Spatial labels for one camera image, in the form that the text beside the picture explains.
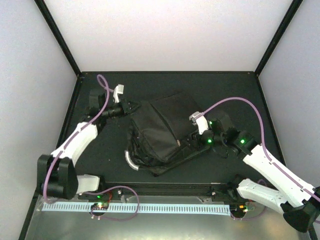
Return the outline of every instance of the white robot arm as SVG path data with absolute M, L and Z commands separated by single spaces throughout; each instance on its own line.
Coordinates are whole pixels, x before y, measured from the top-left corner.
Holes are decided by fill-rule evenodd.
M 320 187 L 315 188 L 296 176 L 249 133 L 236 130 L 228 115 L 222 114 L 220 119 L 208 121 L 199 112 L 190 116 L 203 143 L 220 143 L 231 149 L 239 160 L 261 173 L 277 189 L 247 178 L 236 186 L 238 194 L 283 214 L 293 228 L 306 232 L 320 214 Z
M 89 174 L 77 175 L 75 165 L 83 151 L 104 128 L 106 119 L 125 116 L 134 111 L 135 107 L 132 106 L 136 103 L 125 99 L 120 101 L 119 95 L 123 93 L 124 86 L 118 84 L 113 91 L 114 104 L 104 108 L 98 117 L 95 115 L 106 101 L 105 92 L 90 93 L 90 110 L 84 116 L 84 120 L 78 123 L 76 129 L 60 147 L 50 155 L 42 155 L 38 159 L 36 187 L 38 193 L 42 194 L 45 190 L 48 196 L 71 199 L 75 194 L 98 189 L 100 177 Z

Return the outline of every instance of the black fabric bag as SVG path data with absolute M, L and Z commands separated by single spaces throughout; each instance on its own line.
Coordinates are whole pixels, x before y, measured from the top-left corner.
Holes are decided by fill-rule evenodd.
M 185 92 L 141 102 L 128 133 L 133 163 L 158 176 L 198 155 L 189 144 L 189 135 L 197 131 L 189 116 L 197 111 L 200 107 Z

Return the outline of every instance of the ruler strip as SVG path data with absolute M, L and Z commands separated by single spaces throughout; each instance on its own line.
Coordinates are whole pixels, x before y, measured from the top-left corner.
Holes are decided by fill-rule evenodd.
M 90 212 L 94 202 L 56 202 L 44 203 L 42 211 L 45 212 Z M 94 210 L 102 213 L 134 213 L 136 203 L 110 203 L 107 210 Z M 229 205 L 223 204 L 157 204 L 140 203 L 140 214 L 205 214 L 230 216 Z

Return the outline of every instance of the purple cable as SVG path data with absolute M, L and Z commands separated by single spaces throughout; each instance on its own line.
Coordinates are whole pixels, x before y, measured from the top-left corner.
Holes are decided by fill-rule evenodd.
M 136 206 L 135 212 L 134 212 L 130 217 L 123 218 L 123 219 L 121 219 L 121 218 L 107 217 L 107 216 L 100 216 L 101 219 L 109 219 L 109 220 L 113 220 L 113 221 L 117 221 L 117 222 L 125 222 L 125 221 L 131 220 L 131 219 L 133 219 L 135 216 L 137 216 L 138 210 L 139 210 L 139 207 L 140 207 L 139 196 L 138 196 L 138 194 L 136 193 L 136 191 L 133 190 L 131 187 L 121 186 L 121 185 L 120 185 L 120 186 L 113 186 L 113 187 L 110 187 L 110 188 L 108 188 L 108 189 L 106 189 L 106 190 L 103 190 L 103 191 L 101 191 L 101 192 L 85 192 L 85 194 L 88 194 L 88 195 L 100 195 L 100 194 L 105 194 L 106 192 L 110 192 L 110 191 L 112 191 L 113 189 L 120 189 L 120 188 L 122 188 L 122 189 L 128 189 L 128 190 L 130 190 L 131 192 L 133 192 L 133 194 L 136 196 L 137 206 Z M 93 210 L 94 210 L 94 209 L 92 209 L 90 213 L 91 213 L 91 216 L 94 217 Z
M 88 123 L 86 123 L 83 127 L 80 128 L 80 130 L 84 130 L 87 126 L 89 126 L 92 122 L 94 122 L 102 113 L 103 111 L 105 110 L 105 108 L 107 107 L 107 104 L 108 104 L 108 101 L 109 101 L 109 96 L 110 96 L 110 89 L 109 89 L 109 85 L 108 85 L 108 82 L 107 80 L 105 79 L 104 76 L 102 76 L 101 74 L 98 74 L 96 76 L 96 79 L 98 81 L 98 83 L 100 84 L 101 87 L 103 87 L 103 89 L 106 91 L 106 99 L 105 99 L 105 102 L 104 102 L 104 105 L 103 107 L 101 108 L 101 110 L 98 112 L 98 114 L 92 118 Z M 63 150 L 66 150 L 66 148 L 68 147 L 68 145 L 72 142 L 72 140 L 79 134 L 80 132 L 79 131 L 76 131 L 70 138 L 69 140 L 64 144 L 63 146 Z M 44 198 L 44 201 L 48 204 L 53 204 L 54 202 L 51 202 L 48 200 L 48 196 L 47 196 L 47 190 L 48 190 L 48 183 L 49 183 L 49 178 L 51 176 L 51 173 L 52 173 L 52 170 L 54 169 L 54 166 L 56 165 L 59 157 L 61 156 L 61 154 L 63 153 L 64 151 L 60 151 L 57 156 L 53 159 L 49 169 L 48 169 L 48 172 L 45 176 L 45 180 L 44 180 L 44 184 L 43 184 L 43 198 Z
M 247 104 L 249 104 L 256 116 L 258 117 L 259 119 L 259 123 L 260 123 L 260 131 L 261 131 L 261 143 L 262 143 L 262 149 L 263 149 L 263 152 L 266 156 L 266 158 L 272 162 L 272 159 L 271 157 L 269 156 L 268 152 L 267 152 L 267 148 L 266 148 L 266 143 L 265 143 L 265 130 L 264 130 L 264 123 L 262 121 L 262 117 L 258 111 L 258 109 L 256 108 L 256 106 L 250 102 L 249 100 L 243 98 L 243 97 L 237 97 L 237 96 L 233 96 L 233 97 L 228 97 L 228 98 L 225 98 L 225 99 L 222 99 L 220 101 L 218 101 L 217 103 L 213 104 L 211 107 L 209 107 L 207 110 L 205 110 L 204 112 L 202 112 L 198 117 L 196 117 L 195 119 L 198 119 L 200 118 L 201 116 L 204 116 L 205 114 L 207 114 L 209 111 L 211 111 L 212 109 L 214 109 L 216 106 L 224 103 L 224 102 L 227 102 L 227 101 L 231 101 L 231 100 L 239 100 L 239 101 L 243 101 Z M 285 170 L 283 170 L 278 164 L 276 164 L 275 162 L 272 163 L 277 169 L 279 169 L 279 171 L 281 171 L 287 178 L 289 178 L 292 182 L 294 182 L 299 188 L 303 188 L 303 186 L 298 183 L 295 179 L 293 179 L 288 173 L 286 173 Z M 315 198 L 319 203 L 320 203 L 320 198 L 317 197 L 315 194 L 313 194 L 312 192 L 308 191 L 307 189 L 303 189 L 306 193 L 308 193 L 310 196 L 312 196 L 313 198 Z
M 266 183 L 265 180 L 263 180 L 263 179 L 260 179 L 257 183 L 258 183 L 258 184 L 263 183 L 265 186 L 267 186 L 267 183 Z M 233 218 L 233 220 L 250 221 L 250 220 L 255 220 L 255 219 L 261 217 L 261 216 L 266 212 L 266 210 L 267 210 L 267 207 L 264 206 L 262 212 L 260 212 L 257 216 L 253 216 L 253 217 L 249 217 L 249 218 L 238 218 L 238 217 L 235 217 L 235 216 L 232 214 L 232 212 L 230 212 L 230 215 L 231 215 L 231 217 Z

